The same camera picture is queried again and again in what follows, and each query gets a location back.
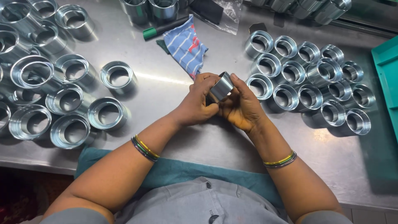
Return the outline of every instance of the green plastic tray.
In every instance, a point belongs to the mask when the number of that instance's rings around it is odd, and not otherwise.
[[[398,141],[398,36],[373,48],[372,55]]]

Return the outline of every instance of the stainless steel table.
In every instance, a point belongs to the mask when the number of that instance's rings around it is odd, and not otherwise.
[[[60,5],[84,7],[96,27],[92,40],[69,41],[69,47],[86,57],[99,71],[114,60],[127,62],[138,78],[138,89],[119,98],[130,109],[129,125],[118,132],[102,132],[94,147],[115,149],[173,110],[193,83],[187,73],[155,42],[145,42],[141,27],[132,27],[117,0],[58,0]],[[376,93],[377,105],[369,114],[372,130],[366,136],[338,138],[327,129],[312,129],[306,116],[271,114],[290,146],[326,182],[343,203],[398,209],[398,146],[389,123],[371,56],[371,49],[386,39],[334,26],[315,27],[310,21],[286,17],[274,25],[274,13],[243,6],[237,35],[220,32],[194,18],[198,38],[209,48],[202,72],[250,75],[252,60],[244,52],[248,28],[263,22],[274,37],[288,35],[297,43],[310,41],[318,47],[334,44],[347,60],[365,70],[365,84]],[[96,97],[111,96],[98,77],[91,87]],[[0,165],[72,175],[80,150],[62,150],[50,142],[34,143],[2,139]],[[228,122],[214,117],[208,122],[180,131],[167,144],[163,157],[251,172],[266,172],[248,138]]]

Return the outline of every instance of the person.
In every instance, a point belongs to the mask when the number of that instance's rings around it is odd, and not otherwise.
[[[41,224],[286,224],[260,195],[205,177],[153,189],[128,204],[170,138],[216,114],[253,142],[295,224],[351,223],[328,186],[289,147],[250,88],[235,74],[230,77],[235,85],[231,94],[206,106],[206,95],[220,78],[197,75],[176,109],[81,174],[48,208]],[[123,219],[115,220],[114,213],[122,208]]]

